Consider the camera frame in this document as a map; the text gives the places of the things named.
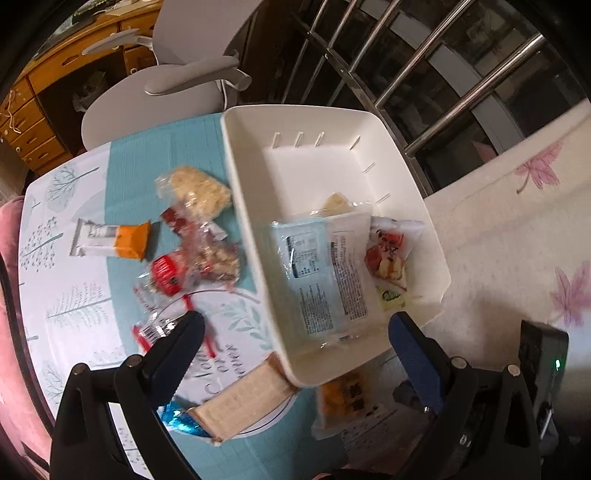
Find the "white plastic tray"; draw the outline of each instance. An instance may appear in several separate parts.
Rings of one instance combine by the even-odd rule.
[[[259,298],[271,312],[274,348],[301,387],[328,382],[390,348],[385,328],[347,348],[301,354],[285,335],[282,305],[269,295],[261,262],[265,229],[274,220],[320,208],[334,192],[372,201],[374,215],[422,220],[427,227],[408,259],[407,312],[422,326],[441,311],[451,283],[435,228],[402,155],[371,113],[304,105],[246,105],[222,116],[226,166],[244,248]],[[390,313],[384,314],[384,326]]]

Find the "barcode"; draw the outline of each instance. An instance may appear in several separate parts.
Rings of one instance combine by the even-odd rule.
[[[157,319],[152,323],[145,325],[139,334],[150,344],[154,346],[157,340],[166,337],[176,326],[176,321],[170,319]]]

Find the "nutrition label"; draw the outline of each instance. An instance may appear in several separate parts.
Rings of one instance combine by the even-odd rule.
[[[368,315],[351,248],[354,245],[354,236],[354,232],[335,232],[330,243],[330,259],[335,269],[340,299],[349,320],[365,318]]]
[[[287,237],[291,269],[295,278],[305,277],[320,270],[318,265],[318,240],[314,232]]]
[[[312,284],[300,289],[300,309],[309,335],[332,330],[329,304],[320,285]]]

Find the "teal placemat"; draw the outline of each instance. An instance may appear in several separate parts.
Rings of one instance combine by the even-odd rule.
[[[157,222],[167,205],[156,197],[154,180],[179,165],[193,165],[228,184],[223,153],[220,114],[182,120],[115,140],[111,145],[105,194],[105,222],[138,224]],[[230,209],[216,222],[232,242],[241,236]],[[156,256],[178,244],[163,225]],[[108,258],[113,308],[126,353],[138,351],[131,335],[134,324],[145,317],[132,288],[145,264]],[[242,265],[239,287],[255,291],[247,264]],[[310,480],[319,472],[344,465],[345,449],[339,437],[318,442],[310,427],[316,415],[314,392],[303,391],[285,417],[274,427],[245,439],[214,447],[196,437],[173,432],[172,437],[204,480]]]
[[[224,184],[228,176],[224,166],[219,113],[162,125],[115,140],[111,145],[105,194],[105,223],[134,225],[147,220],[158,222],[168,205],[156,196],[155,179],[180,165],[199,168]],[[240,243],[241,235],[233,209],[216,219],[228,232],[231,242]],[[161,225],[155,257],[172,251],[178,237]],[[132,288],[147,264],[124,258],[108,258],[109,285],[121,339],[128,354],[137,352],[132,337],[133,325],[145,318]],[[238,287],[256,291],[248,264],[242,265]]]

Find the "blue foil wrapper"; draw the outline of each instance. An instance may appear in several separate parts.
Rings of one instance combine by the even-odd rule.
[[[158,415],[162,423],[171,430],[178,430],[179,432],[185,432],[197,437],[212,437],[174,400],[168,405],[160,407],[158,409]]]

